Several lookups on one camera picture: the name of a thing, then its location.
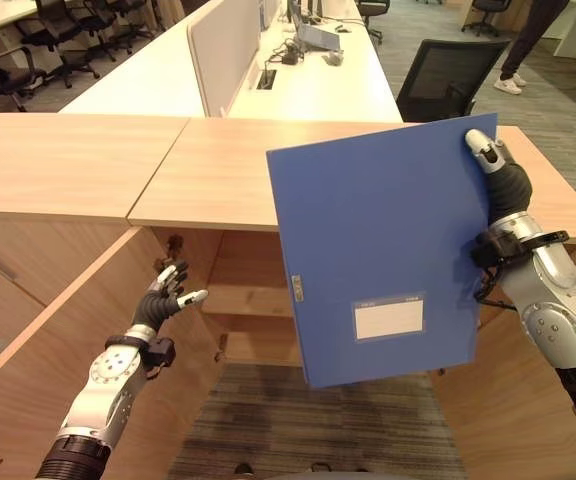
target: white sneaker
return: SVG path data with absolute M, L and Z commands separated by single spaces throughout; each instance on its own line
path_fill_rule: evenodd
M 513 73 L 512 79 L 515 82 L 515 85 L 517 85 L 518 87 L 525 87 L 526 85 L 528 85 L 528 82 L 525 81 L 523 78 L 521 78 L 518 73 Z
M 495 88 L 501 90 L 502 92 L 511 93 L 513 95 L 519 95 L 521 93 L 521 88 L 517 86 L 512 78 L 508 80 L 502 80 L 498 78 L 495 82 Z

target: blue folder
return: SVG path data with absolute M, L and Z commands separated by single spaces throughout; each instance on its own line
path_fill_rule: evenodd
M 268 152 L 306 380 L 325 387 L 472 361 L 487 227 L 464 142 L 496 115 Z

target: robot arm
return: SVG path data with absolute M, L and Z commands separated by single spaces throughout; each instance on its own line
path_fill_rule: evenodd
M 92 363 L 88 382 L 72 403 L 36 475 L 42 480 L 98 480 L 128 422 L 133 401 L 148 380 L 175 359 L 174 343 L 157 338 L 164 321 L 208 295 L 181 296 L 188 265 L 170 265 L 141 299 L 132 326 L 110 337 Z
M 486 174 L 488 230 L 477 237 L 474 261 L 512 299 L 526 333 L 555 368 L 576 415 L 576 267 L 562 242 L 565 232 L 544 234 L 526 212 L 532 188 L 501 142 L 478 130 L 466 143 Z

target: white label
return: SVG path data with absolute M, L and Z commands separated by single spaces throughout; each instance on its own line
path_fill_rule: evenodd
M 423 300 L 396 303 L 358 304 L 355 306 L 357 340 L 421 332 L 423 330 Z

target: dark pants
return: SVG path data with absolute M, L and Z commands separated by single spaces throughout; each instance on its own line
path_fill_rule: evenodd
M 507 80 L 517 71 L 548 27 L 568 5 L 568 0 L 532 0 L 526 25 L 519 32 L 508 58 L 501 67 L 501 79 Z

